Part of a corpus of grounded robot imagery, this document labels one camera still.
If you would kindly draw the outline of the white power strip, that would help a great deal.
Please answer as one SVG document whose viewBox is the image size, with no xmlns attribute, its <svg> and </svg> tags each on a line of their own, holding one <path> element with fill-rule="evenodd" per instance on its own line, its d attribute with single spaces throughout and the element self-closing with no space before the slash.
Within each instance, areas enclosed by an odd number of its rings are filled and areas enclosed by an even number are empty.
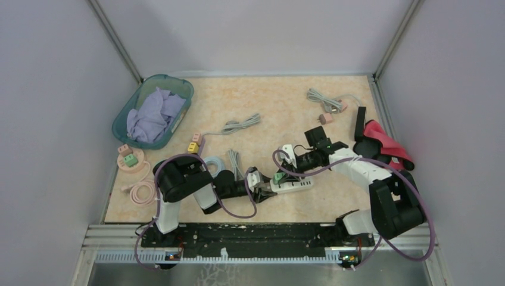
<svg viewBox="0 0 505 286">
<path fill-rule="evenodd" d="M 311 189 L 314 186 L 314 180 L 311 177 L 286 181 L 282 183 L 275 184 L 273 180 L 270 181 L 270 189 L 276 194 L 287 194 L 290 192 L 305 191 Z"/>
</svg>

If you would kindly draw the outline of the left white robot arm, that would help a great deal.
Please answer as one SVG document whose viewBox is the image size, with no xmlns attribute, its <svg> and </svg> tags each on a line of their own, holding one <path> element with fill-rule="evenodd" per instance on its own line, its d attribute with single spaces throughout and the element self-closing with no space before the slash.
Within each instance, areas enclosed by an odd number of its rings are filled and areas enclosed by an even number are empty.
<svg viewBox="0 0 505 286">
<path fill-rule="evenodd" d="M 223 200 L 248 197 L 256 205 L 276 193 L 270 178 L 257 168 L 248 169 L 246 175 L 236 175 L 231 170 L 221 170 L 212 175 L 204 160 L 197 155 L 179 154 L 159 162 L 153 168 L 159 202 L 154 217 L 155 239 L 165 247 L 177 242 L 179 237 L 180 202 L 193 196 L 204 214 L 212 214 L 223 208 Z"/>
</svg>

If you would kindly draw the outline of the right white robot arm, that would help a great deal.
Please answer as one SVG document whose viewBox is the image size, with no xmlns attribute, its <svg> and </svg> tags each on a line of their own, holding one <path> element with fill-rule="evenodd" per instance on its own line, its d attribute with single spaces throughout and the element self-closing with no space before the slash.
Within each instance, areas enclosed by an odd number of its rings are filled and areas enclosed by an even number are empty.
<svg viewBox="0 0 505 286">
<path fill-rule="evenodd" d="M 305 132 L 309 150 L 296 155 L 286 144 L 275 152 L 276 164 L 292 177 L 306 178 L 323 170 L 346 176 L 369 195 L 370 208 L 337 218 L 336 240 L 351 245 L 359 234 L 393 239 L 427 221 L 412 175 L 381 161 L 356 154 L 343 142 L 332 142 L 319 126 Z"/>
</svg>

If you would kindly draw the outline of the yellow plug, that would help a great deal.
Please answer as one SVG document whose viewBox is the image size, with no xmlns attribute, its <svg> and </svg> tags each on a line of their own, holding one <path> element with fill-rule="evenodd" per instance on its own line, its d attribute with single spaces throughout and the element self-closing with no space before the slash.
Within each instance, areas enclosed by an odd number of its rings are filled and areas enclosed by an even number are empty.
<svg viewBox="0 0 505 286">
<path fill-rule="evenodd" d="M 188 145 L 187 153 L 188 154 L 197 154 L 199 152 L 199 145 L 196 142 L 191 142 Z"/>
</svg>

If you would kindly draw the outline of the purple power strip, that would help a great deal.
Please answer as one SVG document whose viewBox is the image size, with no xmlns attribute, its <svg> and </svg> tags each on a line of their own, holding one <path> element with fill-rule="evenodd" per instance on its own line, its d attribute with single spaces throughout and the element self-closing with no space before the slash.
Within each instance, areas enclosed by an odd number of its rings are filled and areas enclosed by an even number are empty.
<svg viewBox="0 0 505 286">
<path fill-rule="evenodd" d="M 202 155 L 202 152 L 204 151 L 204 147 L 205 147 L 205 139 L 203 138 L 201 141 L 201 144 L 199 145 L 199 149 L 197 151 L 198 156 Z"/>
</svg>

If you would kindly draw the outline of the black power strip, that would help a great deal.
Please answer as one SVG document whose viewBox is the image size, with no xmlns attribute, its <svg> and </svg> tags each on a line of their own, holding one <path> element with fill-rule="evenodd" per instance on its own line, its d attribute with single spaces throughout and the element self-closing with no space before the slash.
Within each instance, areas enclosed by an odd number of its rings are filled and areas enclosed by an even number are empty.
<svg viewBox="0 0 505 286">
<path fill-rule="evenodd" d="M 354 128 L 354 140 L 356 142 L 360 142 L 364 138 L 365 119 L 366 119 L 366 107 L 360 106 L 357 110 L 357 117 Z"/>
</svg>

